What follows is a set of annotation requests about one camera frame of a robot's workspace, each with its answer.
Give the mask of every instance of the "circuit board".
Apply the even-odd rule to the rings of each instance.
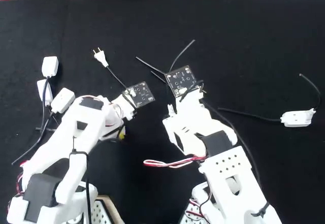
[[[133,85],[127,88],[127,90],[130,92],[136,108],[140,108],[155,101],[155,98],[146,82],[141,82]]]
[[[165,74],[165,77],[176,98],[182,96],[197,81],[189,66],[173,70]]]

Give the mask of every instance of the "black cable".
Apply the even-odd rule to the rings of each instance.
[[[211,191],[210,186],[209,186],[209,191],[210,191],[210,193],[209,193],[209,196],[208,196],[207,200],[204,201],[204,202],[203,202],[202,204],[200,204],[200,206],[199,206],[200,214],[202,215],[202,217],[204,218],[204,220],[207,222],[207,224],[210,224],[210,222],[205,218],[204,214],[202,213],[202,206],[203,206],[205,203],[207,203],[207,202],[211,199],[211,197],[212,197],[212,191]]]
[[[303,75],[303,74],[300,73],[299,76],[301,76],[302,78],[304,78],[315,89],[315,91],[317,92],[318,103],[314,107],[314,109],[317,110],[320,107],[321,101],[322,101],[322,99],[321,99],[321,93],[320,93],[319,89],[305,75]],[[247,112],[236,111],[236,110],[233,110],[233,109],[228,109],[228,108],[223,108],[223,107],[218,107],[217,109],[219,111],[226,111],[226,112],[231,112],[231,113],[235,113],[235,114],[239,114],[239,115],[243,115],[243,116],[254,117],[254,118],[257,118],[257,119],[260,119],[260,120],[264,120],[264,121],[270,121],[270,122],[280,122],[281,121],[281,119],[267,118],[267,117],[263,117],[263,116],[259,116],[259,115],[254,115],[254,114],[250,114],[250,113],[247,113]]]
[[[169,72],[171,72],[171,70],[173,69],[173,66],[175,65],[176,61],[178,60],[178,58],[195,42],[195,40],[192,40],[179,54],[178,56],[175,58],[175,60],[173,61],[171,67],[169,68]]]
[[[88,173],[88,163],[89,163],[89,155],[84,151],[77,151],[73,148],[71,154],[84,154],[86,156],[86,197],[87,197],[87,211],[88,211],[88,223],[91,224],[91,209],[90,209],[90,194],[89,194],[89,173]]]
[[[228,109],[228,108],[223,108],[223,107],[218,107],[217,109],[218,109],[218,111],[231,112],[231,113],[235,113],[235,114],[239,114],[239,115],[254,117],[254,118],[257,118],[257,119],[260,119],[260,120],[264,120],[264,121],[272,121],[272,122],[281,121],[281,119],[267,118],[267,117],[258,116],[258,115],[250,114],[250,113],[247,113],[247,112],[235,111],[235,110]]]
[[[263,206],[263,208],[261,210],[259,210],[258,213],[254,214],[252,213],[251,215],[254,217],[258,217],[261,216],[262,218],[264,217],[265,213],[266,213],[266,209],[270,206],[269,202],[266,202],[265,206]]]
[[[122,93],[123,98],[133,107],[134,111],[137,111],[136,106],[126,97],[126,95],[124,94],[124,92]]]
[[[109,66],[106,67],[108,71],[110,71],[110,73],[113,75],[113,77],[127,90],[127,87],[124,83],[122,83],[121,80],[119,80],[119,78],[113,73],[113,71],[110,69]]]
[[[51,112],[51,114],[50,114],[50,116],[49,116],[49,118],[46,120],[46,122],[45,122],[45,124],[44,124],[44,127],[43,128],[41,128],[41,132],[40,132],[40,136],[39,136],[39,138],[37,139],[37,141],[36,141],[36,143],[35,144],[33,144],[32,146],[31,146],[31,148],[29,148],[24,154],[22,154],[20,157],[18,157],[17,159],[15,159],[12,163],[11,163],[11,165],[14,165],[14,164],[16,164],[18,161],[20,161],[23,157],[25,157],[28,153],[30,153],[40,142],[41,142],[41,140],[42,140],[42,138],[43,138],[43,135],[44,135],[44,132],[45,132],[45,129],[46,129],[46,127],[47,127],[47,124],[49,123],[49,120],[50,120],[50,118],[51,118],[51,116],[52,116],[52,113],[53,112]]]
[[[320,105],[321,105],[321,93],[320,93],[320,91],[319,91],[319,89],[317,88],[317,86],[312,82],[312,81],[310,81],[305,75],[303,75],[303,74],[299,74],[299,76],[300,77],[302,77],[302,78],[304,78],[315,90],[316,90],[316,92],[317,92],[317,95],[318,95],[318,103],[317,103],[317,105],[315,106],[315,110],[317,110],[319,107],[320,107]]]
[[[200,87],[200,92],[202,92],[202,89],[204,87],[204,81],[203,80],[199,80],[196,81],[194,84],[192,84],[185,92],[184,94],[182,94],[181,99],[179,100],[179,102],[182,102],[183,99],[188,95],[188,93],[190,93],[193,89],[195,89],[196,86],[201,85]]]
[[[45,124],[45,98],[46,98],[46,87],[49,83],[50,77],[47,77],[43,87],[43,94],[42,94],[42,108],[43,108],[43,116],[42,116],[42,123],[41,123],[41,131],[43,130]]]
[[[225,118],[223,115],[221,115],[216,109],[214,109],[212,106],[210,106],[207,102],[205,102],[203,100],[201,100],[201,101],[202,101],[203,105],[205,105],[206,107],[209,107],[211,111],[213,111],[215,114],[217,114],[223,121],[225,121],[234,130],[235,134],[240,139],[240,141],[242,142],[243,146],[246,149],[246,152],[247,152],[247,154],[249,156],[249,159],[251,161],[252,167],[253,167],[253,169],[255,171],[256,180],[257,180],[259,186],[262,187],[261,180],[260,180],[260,177],[259,177],[259,172],[258,172],[258,169],[257,169],[257,164],[256,164],[256,162],[255,162],[255,160],[253,158],[253,155],[250,152],[250,149],[247,146],[247,144],[245,143],[245,141],[243,140],[243,138],[240,136],[240,134],[238,133],[238,131],[234,127],[234,125],[227,118]]]

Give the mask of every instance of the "white connector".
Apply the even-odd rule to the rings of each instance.
[[[63,113],[72,104],[76,96],[71,90],[67,88],[61,89],[61,91],[54,98],[51,103],[53,113]]]
[[[93,50],[94,55],[93,57],[98,60],[105,68],[108,67],[108,63],[106,61],[106,57],[105,57],[105,53],[103,50],[100,50],[100,48],[98,48],[98,52],[96,52],[95,50]]]
[[[308,111],[288,111],[281,116],[281,122],[286,127],[301,127],[311,124],[311,119],[316,113],[314,108]]]
[[[46,56],[43,59],[42,73],[46,78],[50,78],[56,75],[59,61],[56,56]]]
[[[45,81],[46,79],[37,81],[37,88],[39,90],[41,101],[43,101],[43,89],[44,89]],[[45,91],[45,106],[49,106],[52,101],[53,101],[52,90],[50,84],[48,83]]]

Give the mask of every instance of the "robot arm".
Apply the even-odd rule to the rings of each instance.
[[[145,82],[141,86],[149,91]],[[75,99],[52,137],[24,163],[24,195],[11,200],[7,216],[9,223],[61,224],[82,213],[88,215],[86,185],[81,181],[87,169],[86,157],[99,140],[119,137],[124,130],[124,118],[133,118],[135,110],[140,107],[137,101],[143,101],[144,96],[139,92],[129,93],[133,87],[112,102],[101,95]],[[147,95],[148,102],[154,101],[151,93]],[[71,154],[73,150],[84,154]],[[42,174],[62,158],[68,158],[70,162],[63,179]],[[97,195],[96,187],[90,184],[91,203]]]
[[[191,71],[189,67],[177,71],[171,72],[174,82],[177,79],[174,83],[177,83],[177,88],[168,80],[169,74],[166,79],[172,90],[185,93],[191,84],[179,81],[188,81]],[[206,157],[199,171],[207,182],[193,189],[196,205],[195,202],[189,203],[180,223],[193,221],[191,217],[195,217],[194,220],[201,217],[202,223],[211,224],[280,224],[276,211],[268,204],[253,175],[242,146],[236,146],[234,130],[211,118],[209,110],[199,101],[203,98],[199,87],[188,91],[185,96],[174,95],[177,113],[172,105],[168,105],[169,117],[162,121],[170,141],[185,155]],[[188,213],[195,209],[197,215],[189,218]]]

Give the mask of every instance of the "table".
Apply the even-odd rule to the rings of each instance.
[[[194,164],[179,170],[142,166],[147,158],[173,161],[182,155],[161,122],[167,114],[165,86],[134,57],[167,71],[196,39],[176,67],[190,65],[205,80],[207,101],[279,118],[316,102],[299,73],[325,90],[324,5],[325,0],[0,2],[1,218],[20,172],[10,162],[37,138],[42,108],[36,81],[44,56],[59,57],[54,93],[67,87],[76,95],[119,95],[120,85],[92,58],[96,47],[127,85],[147,81],[156,102],[128,123],[124,143],[101,144],[90,154],[90,179],[126,223],[177,223],[191,189],[204,179]],[[264,194],[283,223],[321,223],[325,110],[299,129],[224,115],[249,145]]]

